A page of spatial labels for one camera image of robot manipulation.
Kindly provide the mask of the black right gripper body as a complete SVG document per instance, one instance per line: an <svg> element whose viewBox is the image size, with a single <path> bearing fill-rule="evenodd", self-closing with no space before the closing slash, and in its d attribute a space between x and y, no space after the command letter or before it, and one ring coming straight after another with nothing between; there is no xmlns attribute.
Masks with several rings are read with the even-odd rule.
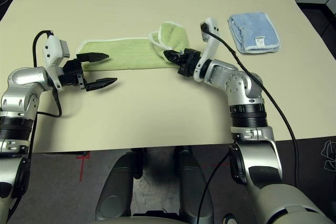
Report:
<svg viewBox="0 0 336 224"><path fill-rule="evenodd" d="M184 77L191 77L201 58L201 52L195 49L184 49L182 54L178 55L177 65L179 65L178 74Z"/></svg>

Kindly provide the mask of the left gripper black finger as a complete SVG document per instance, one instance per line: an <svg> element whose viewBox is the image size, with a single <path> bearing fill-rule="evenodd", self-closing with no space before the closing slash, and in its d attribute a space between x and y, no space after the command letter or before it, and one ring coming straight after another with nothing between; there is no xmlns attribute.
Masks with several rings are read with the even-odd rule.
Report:
<svg viewBox="0 0 336 224"><path fill-rule="evenodd" d="M117 80L118 80L117 78L102 78L102 79L97 79L94 82L87 82L86 83L86 91L93 91L93 90L102 89L104 87L107 87L107 86L113 84Z"/></svg>
<svg viewBox="0 0 336 224"><path fill-rule="evenodd" d="M109 58L109 55L100 52L86 52L76 54L78 62L98 62Z"/></svg>

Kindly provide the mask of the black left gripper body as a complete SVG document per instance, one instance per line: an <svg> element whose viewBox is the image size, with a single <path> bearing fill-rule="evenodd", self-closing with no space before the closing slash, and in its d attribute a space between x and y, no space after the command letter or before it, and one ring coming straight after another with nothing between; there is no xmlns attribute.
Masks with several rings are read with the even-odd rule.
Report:
<svg viewBox="0 0 336 224"><path fill-rule="evenodd" d="M79 60L69 60L62 68L63 74L59 76L63 86L78 86L80 89L86 88L86 80L83 76L83 69Z"/></svg>

